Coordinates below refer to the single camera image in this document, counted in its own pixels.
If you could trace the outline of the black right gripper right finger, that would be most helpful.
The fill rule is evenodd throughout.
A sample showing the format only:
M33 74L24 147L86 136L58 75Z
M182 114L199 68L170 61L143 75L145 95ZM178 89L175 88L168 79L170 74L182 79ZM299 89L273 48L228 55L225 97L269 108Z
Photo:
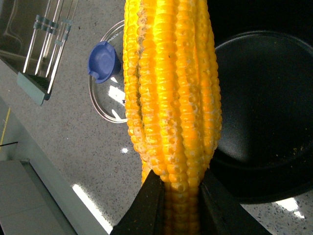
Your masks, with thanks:
M269 235L208 169L200 184L201 235Z

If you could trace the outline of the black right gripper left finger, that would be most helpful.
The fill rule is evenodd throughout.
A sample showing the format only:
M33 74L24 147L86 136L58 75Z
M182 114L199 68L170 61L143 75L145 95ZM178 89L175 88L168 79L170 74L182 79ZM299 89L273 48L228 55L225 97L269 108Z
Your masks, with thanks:
M162 235L164 183L150 171L130 208L111 231L112 235Z

